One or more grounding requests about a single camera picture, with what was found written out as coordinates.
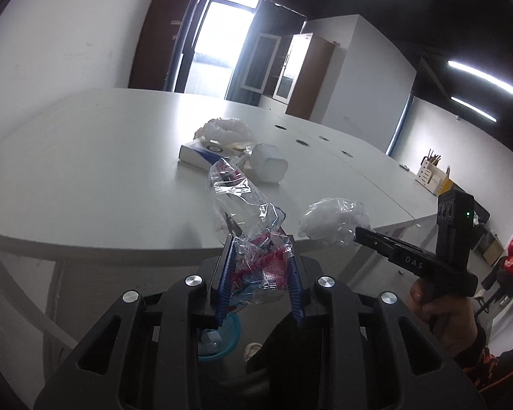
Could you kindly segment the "person's right hand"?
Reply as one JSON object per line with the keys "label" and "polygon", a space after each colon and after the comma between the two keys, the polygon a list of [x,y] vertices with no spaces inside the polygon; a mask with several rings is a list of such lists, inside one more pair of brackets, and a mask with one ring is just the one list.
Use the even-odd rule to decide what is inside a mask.
{"label": "person's right hand", "polygon": [[452,357],[468,349],[477,339],[472,300],[444,295],[431,299],[433,285],[416,279],[406,300],[409,310],[421,320]]}

